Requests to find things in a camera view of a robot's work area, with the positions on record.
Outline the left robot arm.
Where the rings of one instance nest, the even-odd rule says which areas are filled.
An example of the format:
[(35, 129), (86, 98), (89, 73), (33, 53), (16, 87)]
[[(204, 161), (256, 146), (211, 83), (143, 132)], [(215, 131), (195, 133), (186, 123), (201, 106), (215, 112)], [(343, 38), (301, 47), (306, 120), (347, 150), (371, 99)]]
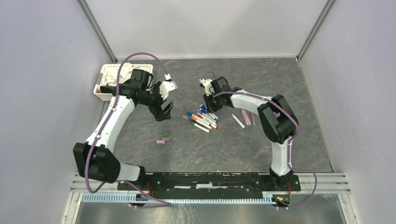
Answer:
[(73, 155), (81, 177), (106, 183), (127, 180), (135, 190), (147, 184), (144, 167), (121, 163), (113, 154), (119, 133), (137, 105), (147, 106), (156, 121), (171, 118), (173, 103), (162, 108), (169, 93), (177, 89), (170, 74), (165, 80), (152, 84), (153, 74), (133, 69), (129, 80), (113, 90), (109, 107), (95, 131), (84, 143), (76, 143)]

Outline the pink highlighter cap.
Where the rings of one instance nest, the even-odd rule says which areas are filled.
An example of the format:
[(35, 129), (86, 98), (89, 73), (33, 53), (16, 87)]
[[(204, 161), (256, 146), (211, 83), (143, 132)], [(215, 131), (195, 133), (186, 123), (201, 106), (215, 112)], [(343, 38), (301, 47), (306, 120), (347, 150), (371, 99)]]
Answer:
[(156, 144), (163, 145), (163, 144), (166, 144), (166, 141), (165, 140), (157, 140)]

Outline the pink highlighter pen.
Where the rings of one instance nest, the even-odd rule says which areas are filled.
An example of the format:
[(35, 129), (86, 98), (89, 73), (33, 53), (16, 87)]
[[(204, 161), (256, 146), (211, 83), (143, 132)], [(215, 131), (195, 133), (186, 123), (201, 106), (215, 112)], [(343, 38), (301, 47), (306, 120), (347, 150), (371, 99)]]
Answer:
[(251, 123), (251, 121), (250, 121), (250, 118), (249, 118), (249, 116), (248, 116), (247, 111), (244, 110), (244, 109), (242, 109), (242, 110), (241, 110), (241, 114), (242, 114), (242, 116), (243, 116), (243, 118), (244, 118), (244, 120), (245, 120), (246, 125), (247, 125), (247, 126), (251, 125), (252, 123)]

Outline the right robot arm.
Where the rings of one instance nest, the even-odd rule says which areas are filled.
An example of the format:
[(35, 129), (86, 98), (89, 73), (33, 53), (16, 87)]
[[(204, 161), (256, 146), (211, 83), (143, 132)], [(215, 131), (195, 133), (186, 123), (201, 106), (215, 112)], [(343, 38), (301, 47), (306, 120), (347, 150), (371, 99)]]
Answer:
[(272, 163), (270, 185), (275, 190), (284, 189), (293, 176), (291, 146), (299, 134), (298, 120), (283, 95), (265, 97), (231, 88), (224, 77), (215, 80), (200, 79), (200, 87), (207, 110), (217, 112), (225, 106), (244, 109), (259, 116), (265, 136), (271, 141)]

